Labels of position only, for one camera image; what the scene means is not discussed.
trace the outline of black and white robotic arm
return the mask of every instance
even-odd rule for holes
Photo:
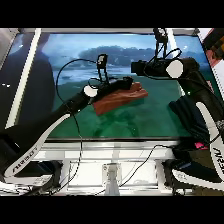
[[[46,118],[27,125],[15,125],[0,133],[0,181],[35,186],[37,189],[57,188],[62,164],[58,161],[32,161],[52,130],[65,119],[89,104],[118,89],[130,89],[133,79],[108,79],[97,89],[85,86]]]

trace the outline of brown fabric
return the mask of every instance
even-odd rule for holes
[[[103,99],[93,103],[93,107],[97,115],[102,115],[110,110],[128,104],[133,100],[148,96],[139,82],[132,84],[130,90],[117,90]]]

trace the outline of red cloth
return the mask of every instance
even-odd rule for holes
[[[146,96],[148,96],[148,93],[142,88],[140,82],[135,82],[132,83],[130,90],[117,90],[93,103],[93,107],[97,115],[102,115],[133,100]]]

